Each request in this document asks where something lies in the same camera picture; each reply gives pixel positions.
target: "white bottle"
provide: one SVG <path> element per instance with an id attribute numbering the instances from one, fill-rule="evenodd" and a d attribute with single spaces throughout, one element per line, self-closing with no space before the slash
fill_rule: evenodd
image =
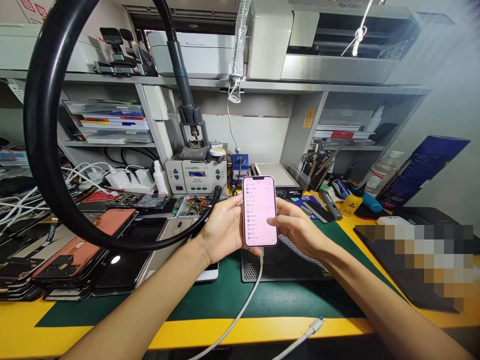
<path id="1" fill-rule="evenodd" d="M 365 176 L 362 184 L 366 183 L 365 191 L 374 198 L 389 182 L 397 170 L 402 166 L 400 158 L 404 153 L 401 151 L 392 151 L 387 158 L 374 163 L 368 174 Z"/>
<path id="2" fill-rule="evenodd" d="M 364 132 L 374 133 L 382 122 L 382 115 L 384 113 L 385 106 L 379 106 L 377 111 L 373 113 L 370 119 L 370 123 L 363 129 Z"/>
<path id="3" fill-rule="evenodd" d="M 153 162 L 153 179 L 155 180 L 156 188 L 159 194 L 171 194 L 169 177 L 167 172 L 162 169 L 160 161 L 155 160 Z"/>

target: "wrist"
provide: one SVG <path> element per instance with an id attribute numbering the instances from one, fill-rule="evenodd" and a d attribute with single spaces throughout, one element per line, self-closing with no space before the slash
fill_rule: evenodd
<path id="1" fill-rule="evenodd" d="M 195 236 L 190 242 L 188 242 L 188 244 L 191 244 L 192 248 L 197 253 L 198 258 L 206 269 L 212 263 L 212 260 L 210 258 L 210 254 L 208 252 L 207 245 L 202 234 L 200 233 Z"/>
<path id="2" fill-rule="evenodd" d="M 318 250 L 315 254 L 315 260 L 327 266 L 338 261 L 343 261 L 346 255 L 348 255 L 348 252 L 345 251 L 343 247 L 328 239 L 328 242 L 322 246 L 322 249 Z"/>

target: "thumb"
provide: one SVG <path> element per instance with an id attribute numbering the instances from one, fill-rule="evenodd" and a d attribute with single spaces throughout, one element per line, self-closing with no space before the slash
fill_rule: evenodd
<path id="1" fill-rule="evenodd" d="M 300 219 L 293 216 L 278 215 L 277 217 L 269 217 L 266 222 L 268 225 L 276 228 L 289 228 L 296 230 L 299 226 Z"/>

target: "stack of phone screens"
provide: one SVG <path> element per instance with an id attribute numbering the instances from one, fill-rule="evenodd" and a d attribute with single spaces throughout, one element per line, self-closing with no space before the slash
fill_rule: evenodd
<path id="1" fill-rule="evenodd" d="M 165 217 L 135 219 L 118 241 L 137 239 L 142 243 L 154 243 L 159 240 L 167 220 Z M 131 293 L 151 254 L 151 252 L 112 252 L 101 275 L 95 281 L 93 295 Z"/>
<path id="2" fill-rule="evenodd" d="M 44 256 L 45 252 L 40 250 L 47 251 L 48 246 L 42 247 L 42 244 L 49 236 L 50 227 L 50 221 L 27 221 L 23 230 L 0 244 L 0 301 L 29 302 L 45 292 L 43 286 L 30 280 Z"/>
<path id="3" fill-rule="evenodd" d="M 103 213 L 94 224 L 104 233 L 118 237 L 136 215 L 134 209 L 112 209 Z M 35 269 L 31 281 L 47 289 L 44 300 L 85 300 L 92 294 L 92 285 L 108 255 L 108 250 L 74 236 L 57 253 Z"/>

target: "spray bottle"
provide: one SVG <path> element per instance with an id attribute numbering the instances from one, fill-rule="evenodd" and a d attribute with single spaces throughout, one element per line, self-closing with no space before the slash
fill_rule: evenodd
<path id="1" fill-rule="evenodd" d="M 159 194 L 171 194 L 169 178 L 167 172 L 162 169 L 160 162 L 155 160 L 153 162 L 153 179 L 155 180 L 156 188 Z"/>
<path id="2" fill-rule="evenodd" d="M 363 196 L 365 194 L 366 185 L 367 184 L 363 184 L 362 187 L 353 190 L 352 193 L 348 195 L 343 201 L 343 204 L 340 208 L 340 213 L 343 216 L 351 217 L 355 213 L 355 211 L 357 211 L 359 206 L 364 201 Z"/>

